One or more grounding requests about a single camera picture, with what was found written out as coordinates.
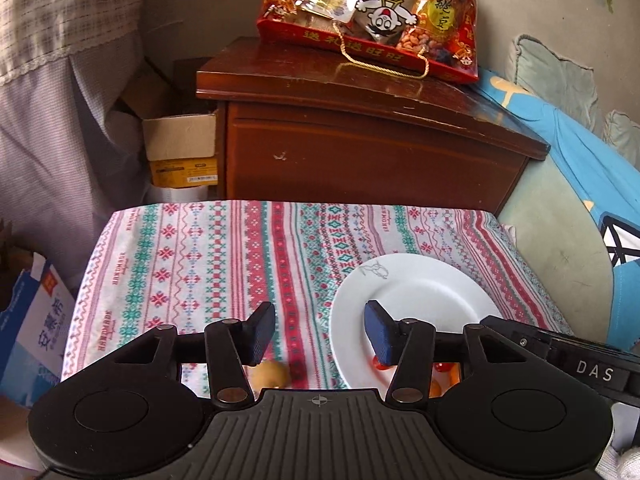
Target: wall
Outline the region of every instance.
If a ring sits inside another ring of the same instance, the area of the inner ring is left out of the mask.
[[[165,72],[173,59],[212,56],[238,36],[256,34],[262,0],[146,0],[147,54]],[[640,122],[640,0],[479,0],[478,53],[503,72],[510,41],[535,36],[558,54],[593,66],[604,113]]]

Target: wooden cabinet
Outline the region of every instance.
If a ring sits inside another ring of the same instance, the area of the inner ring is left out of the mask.
[[[240,38],[197,76],[218,101],[227,199],[483,209],[548,146],[471,90],[370,72],[337,54]]]

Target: barcode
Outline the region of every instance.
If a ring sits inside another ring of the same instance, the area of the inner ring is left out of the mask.
[[[204,176],[188,176],[187,182],[202,182],[203,180],[217,180],[217,175],[204,175]]]

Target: snack gift bag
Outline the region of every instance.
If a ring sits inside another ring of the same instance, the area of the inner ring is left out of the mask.
[[[478,80],[475,28],[476,0],[264,0],[258,19],[266,41],[341,50],[459,83]]]

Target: patterned tablecloth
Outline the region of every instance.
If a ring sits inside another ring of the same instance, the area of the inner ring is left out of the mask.
[[[489,213],[405,206],[200,202],[117,212],[87,267],[63,378],[161,323],[200,332],[276,305],[268,357],[295,388],[340,388],[328,339],[332,299],[360,263],[386,253],[437,258],[479,283],[504,317],[570,329]],[[205,365],[182,381],[208,395]]]

